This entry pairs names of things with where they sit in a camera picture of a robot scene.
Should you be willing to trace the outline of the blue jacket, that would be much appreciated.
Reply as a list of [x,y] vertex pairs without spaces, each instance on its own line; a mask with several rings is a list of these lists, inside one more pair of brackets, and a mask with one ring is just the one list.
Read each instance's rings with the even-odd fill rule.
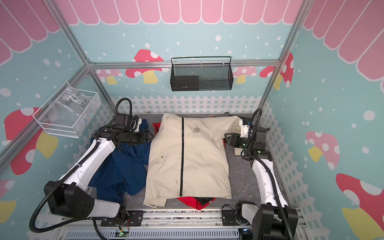
[[101,164],[89,182],[97,199],[123,203],[124,194],[134,196],[146,186],[151,143],[118,146]]

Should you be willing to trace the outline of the beige jacket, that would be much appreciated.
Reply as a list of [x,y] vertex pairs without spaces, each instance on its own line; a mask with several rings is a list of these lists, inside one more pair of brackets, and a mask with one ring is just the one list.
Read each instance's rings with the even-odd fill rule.
[[229,165],[223,139],[241,132],[241,118],[186,118],[166,113],[151,142],[145,198],[148,207],[168,199],[231,199]]

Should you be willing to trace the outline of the red jacket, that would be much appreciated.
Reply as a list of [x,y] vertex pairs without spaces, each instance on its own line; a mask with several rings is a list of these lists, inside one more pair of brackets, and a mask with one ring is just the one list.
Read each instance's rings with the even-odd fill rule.
[[[155,134],[160,130],[161,123],[153,123]],[[199,133],[199,128],[194,128],[194,133]],[[177,198],[180,202],[186,206],[192,207],[196,210],[202,210],[216,200],[216,198],[202,198],[202,197],[179,197]]]

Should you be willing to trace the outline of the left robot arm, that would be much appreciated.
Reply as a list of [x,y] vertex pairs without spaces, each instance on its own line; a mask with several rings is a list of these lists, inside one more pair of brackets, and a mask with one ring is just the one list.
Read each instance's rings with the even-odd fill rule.
[[146,120],[115,114],[92,135],[92,143],[79,161],[58,181],[45,185],[45,197],[33,212],[29,228],[44,233],[64,223],[39,228],[38,215],[44,206],[52,214],[78,221],[111,222],[123,226],[130,220],[123,203],[124,193],[135,195],[146,183],[153,134]]

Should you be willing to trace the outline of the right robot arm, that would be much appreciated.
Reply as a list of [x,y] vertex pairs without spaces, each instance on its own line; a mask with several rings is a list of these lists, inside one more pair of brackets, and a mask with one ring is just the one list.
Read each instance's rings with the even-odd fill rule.
[[248,136],[225,134],[226,142],[241,149],[240,156],[250,163],[260,190],[260,205],[239,201],[235,208],[224,205],[221,209],[223,225],[243,227],[242,240],[292,240],[299,221],[297,210],[289,206],[276,180],[267,132],[257,127]]

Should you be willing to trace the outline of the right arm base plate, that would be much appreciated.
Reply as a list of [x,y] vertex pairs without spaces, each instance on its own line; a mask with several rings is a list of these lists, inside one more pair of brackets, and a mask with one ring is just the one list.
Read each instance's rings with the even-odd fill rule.
[[241,217],[238,217],[236,210],[232,209],[223,209],[221,210],[222,214],[222,224],[223,226],[250,226],[251,224]]

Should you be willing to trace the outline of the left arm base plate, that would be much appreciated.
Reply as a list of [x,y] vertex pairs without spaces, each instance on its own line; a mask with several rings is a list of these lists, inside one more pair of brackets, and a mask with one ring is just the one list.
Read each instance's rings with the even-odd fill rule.
[[129,210],[119,213],[115,218],[106,218],[101,221],[102,227],[140,227],[143,220],[144,211]]

